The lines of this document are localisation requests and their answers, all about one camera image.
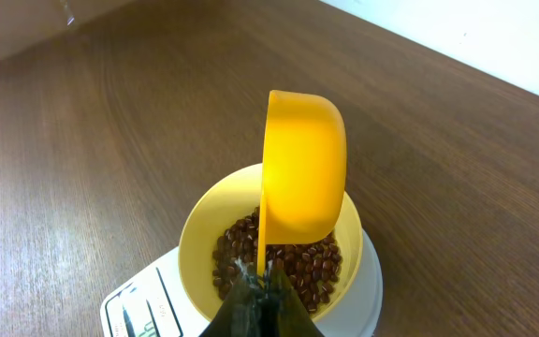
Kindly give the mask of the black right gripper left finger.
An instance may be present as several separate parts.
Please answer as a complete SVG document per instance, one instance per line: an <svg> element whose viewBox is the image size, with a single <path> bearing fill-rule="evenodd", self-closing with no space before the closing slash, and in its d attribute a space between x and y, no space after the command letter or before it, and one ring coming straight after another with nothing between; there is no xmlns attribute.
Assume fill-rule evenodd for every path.
<svg viewBox="0 0 539 337"><path fill-rule="evenodd" d="M200 337L260 337L263 286L255 267L237 262L240 272L219 311Z"/></svg>

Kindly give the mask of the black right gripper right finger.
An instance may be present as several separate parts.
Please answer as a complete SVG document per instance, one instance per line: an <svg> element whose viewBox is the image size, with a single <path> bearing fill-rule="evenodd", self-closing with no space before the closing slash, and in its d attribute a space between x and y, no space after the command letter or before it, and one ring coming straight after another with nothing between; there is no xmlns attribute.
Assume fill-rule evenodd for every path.
<svg viewBox="0 0 539 337"><path fill-rule="evenodd" d="M263 337L323 337L285 272L267 270L262 295Z"/></svg>

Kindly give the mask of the red beans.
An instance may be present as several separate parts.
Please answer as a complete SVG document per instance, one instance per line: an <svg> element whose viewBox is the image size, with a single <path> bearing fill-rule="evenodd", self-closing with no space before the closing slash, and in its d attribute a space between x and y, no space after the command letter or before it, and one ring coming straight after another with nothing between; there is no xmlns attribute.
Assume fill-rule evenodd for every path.
<svg viewBox="0 0 539 337"><path fill-rule="evenodd" d="M216 241L212 251L212 284L225 299L240 274L236 262L255 266L258 253L259 208L237 220ZM266 267L285 272L307 312L329 304L339 282L343 257L335 236L308 244L277 244L265 248Z"/></svg>

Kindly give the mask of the orange measuring scoop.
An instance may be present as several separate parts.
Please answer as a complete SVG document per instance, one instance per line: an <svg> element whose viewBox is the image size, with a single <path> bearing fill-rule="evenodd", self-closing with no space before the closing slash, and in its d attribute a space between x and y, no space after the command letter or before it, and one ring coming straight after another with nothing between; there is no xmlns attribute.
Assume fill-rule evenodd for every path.
<svg viewBox="0 0 539 337"><path fill-rule="evenodd" d="M256 272L266 246L313 243L335 228L344 195L346 134L336 106L319 95L269 92Z"/></svg>

